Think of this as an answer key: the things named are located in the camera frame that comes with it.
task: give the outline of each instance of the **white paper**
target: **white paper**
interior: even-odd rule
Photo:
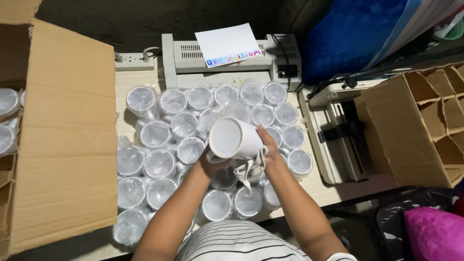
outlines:
[[[208,68],[262,56],[250,24],[195,33]]]

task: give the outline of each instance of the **striped shirt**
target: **striped shirt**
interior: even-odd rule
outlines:
[[[181,245],[176,261],[311,261],[302,250],[250,221],[211,222]],[[338,253],[327,261],[356,261]]]

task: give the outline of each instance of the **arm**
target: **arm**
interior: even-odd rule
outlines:
[[[174,260],[215,170],[205,159],[208,148],[150,221],[132,261]]]
[[[301,250],[313,261],[325,261],[335,253],[348,253],[333,232],[322,209],[290,173],[274,139],[262,126],[258,127],[257,132],[269,148],[264,171]]]

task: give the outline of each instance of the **black cable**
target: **black cable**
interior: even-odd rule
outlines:
[[[280,48],[282,49],[282,51],[284,52],[285,59],[287,60],[287,65],[290,65],[289,57],[287,55],[287,52],[285,51],[284,47],[280,43],[279,39],[277,39],[277,37],[273,33],[271,33],[271,37],[274,40],[274,43],[277,43],[280,46]],[[287,78],[289,80],[289,85],[288,85],[287,92],[289,92],[289,90],[290,90],[290,75],[288,73],[287,73]]]

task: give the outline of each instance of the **mug handle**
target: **mug handle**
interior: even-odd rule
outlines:
[[[206,154],[206,160],[209,162],[209,163],[213,163],[213,164],[216,164],[216,163],[222,163],[224,161],[226,161],[227,159],[226,158],[220,158],[220,157],[217,157],[214,152],[212,152],[211,150],[208,151],[208,153]]]

